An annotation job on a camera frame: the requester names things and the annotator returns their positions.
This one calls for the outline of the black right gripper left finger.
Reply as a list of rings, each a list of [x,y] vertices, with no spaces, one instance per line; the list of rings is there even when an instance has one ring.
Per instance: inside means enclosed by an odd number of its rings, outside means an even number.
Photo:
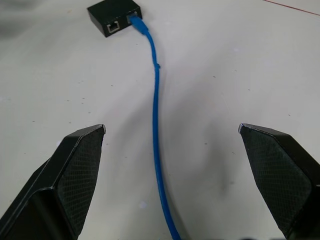
[[[0,218],[0,240],[78,240],[96,188],[105,134],[105,125],[97,124],[63,138]]]

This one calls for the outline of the black network box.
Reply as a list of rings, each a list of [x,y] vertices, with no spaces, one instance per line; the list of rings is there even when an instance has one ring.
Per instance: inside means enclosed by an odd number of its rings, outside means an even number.
[[[89,6],[87,12],[106,38],[129,27],[131,16],[143,18],[140,6],[133,0],[102,0]]]

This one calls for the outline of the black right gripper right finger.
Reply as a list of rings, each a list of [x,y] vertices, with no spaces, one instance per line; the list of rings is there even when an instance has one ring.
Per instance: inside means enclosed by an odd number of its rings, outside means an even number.
[[[242,123],[255,184],[287,240],[320,240],[320,164],[289,134]]]

